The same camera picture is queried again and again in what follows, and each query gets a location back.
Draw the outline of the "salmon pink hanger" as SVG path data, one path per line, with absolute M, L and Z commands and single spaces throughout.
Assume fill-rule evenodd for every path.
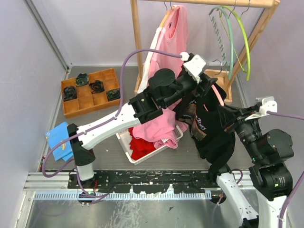
M 216 74 L 216 75 L 219 75 L 219 74 L 222 72 L 223 64 L 222 64 L 222 62 L 221 62 L 220 60 L 218 60 L 218 59 L 212 60 L 212 62 L 216 62 L 216 61 L 218 61 L 218 62 L 220 63 L 220 66 L 221 66 L 220 72 Z M 223 101 L 223 99 L 222 99 L 222 97 L 221 97 L 221 95 L 220 95 L 218 89 L 217 89 L 214 85 L 212 85 L 211 88 L 212 88 L 214 94 L 216 95 L 219 104 L 220 104 L 221 106 L 224 106 L 225 103 L 224 103 L 224 101 Z

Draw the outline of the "black t shirt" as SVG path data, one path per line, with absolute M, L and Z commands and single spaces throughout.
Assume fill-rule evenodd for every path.
M 220 102 L 213 89 L 205 97 L 196 97 L 197 91 L 186 95 L 173 109 L 175 119 L 190 128 L 191 138 L 200 158 L 211 164 L 209 181 L 215 183 L 223 170 L 229 171 L 227 162 L 235 150 L 235 134 L 226 133 L 222 128 L 218 108 Z

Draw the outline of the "mint green hanger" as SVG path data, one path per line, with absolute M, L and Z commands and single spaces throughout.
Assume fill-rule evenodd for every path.
M 230 18 L 223 7 L 215 6 L 209 12 L 209 19 L 216 35 L 224 71 L 228 79 L 231 79 L 235 59 L 233 29 Z

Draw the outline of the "green plastic hanger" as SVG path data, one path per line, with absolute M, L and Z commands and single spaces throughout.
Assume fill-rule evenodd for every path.
M 233 16 L 235 17 L 236 21 L 237 21 L 238 24 L 239 24 L 239 27 L 240 27 L 240 30 L 241 30 L 241 32 L 242 32 L 243 39 L 244 39 L 244 49 L 245 49 L 245 54 L 246 54 L 246 67 L 247 67 L 247 68 L 245 68 L 245 67 L 242 66 L 240 57 L 237 55 L 236 50 L 235 50 L 235 49 L 233 49 L 233 50 L 234 50 L 234 53 L 235 53 L 235 55 L 236 55 L 236 57 L 237 57 L 238 63 L 239 63 L 239 65 L 240 65 L 242 71 L 243 71 L 244 73 L 247 74 L 246 80 L 248 81 L 248 80 L 250 79 L 250 73 L 251 73 L 251 59 L 250 59 L 250 50 L 249 50 L 249 44 L 248 44 L 247 34 L 246 34 L 246 31 L 245 31 L 244 25 L 243 25 L 243 23 L 242 23 L 242 20 L 241 20 L 241 17 L 242 17 L 242 16 L 239 16 L 239 15 L 234 11 L 235 8 L 232 9 L 232 8 L 230 8 L 230 7 L 228 7 L 228 6 L 220 6 L 220 7 L 221 7 L 222 9 L 227 9 L 227 10 L 229 11 L 229 16 L 228 16 L 228 17 L 230 17 L 230 15 L 233 14 Z

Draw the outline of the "red t shirt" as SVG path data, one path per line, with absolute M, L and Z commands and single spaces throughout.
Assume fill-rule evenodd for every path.
M 141 138 L 136 139 L 133 136 L 133 127 L 129 128 L 128 132 L 132 138 L 129 145 L 130 149 L 132 150 L 131 158 L 133 160 L 138 160 L 156 150 L 152 142 L 148 142 Z

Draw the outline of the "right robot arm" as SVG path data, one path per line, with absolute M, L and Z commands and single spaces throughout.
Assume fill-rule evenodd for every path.
M 273 129 L 263 134 L 258 120 L 277 115 L 277 103 L 258 102 L 249 108 L 218 106 L 219 122 L 224 133 L 236 133 L 249 154 L 253 166 L 249 176 L 256 190 L 258 211 L 251 205 L 233 180 L 232 171 L 224 164 L 212 164 L 208 180 L 220 187 L 239 217 L 241 228 L 284 228 L 285 211 L 293 192 L 293 178 L 285 161 L 294 156 L 291 136 Z

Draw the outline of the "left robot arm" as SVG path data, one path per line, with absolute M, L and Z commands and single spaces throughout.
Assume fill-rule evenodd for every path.
M 149 85 L 143 92 L 130 99 L 116 113 L 83 126 L 69 124 L 67 131 L 78 173 L 78 183 L 84 188 L 90 188 L 95 183 L 93 148 L 97 144 L 116 133 L 163 115 L 165 108 L 184 98 L 194 89 L 205 95 L 216 81 L 216 78 L 211 78 L 205 73 L 200 73 L 198 78 L 194 78 L 185 69 L 176 77 L 172 70 L 163 68 L 149 79 Z

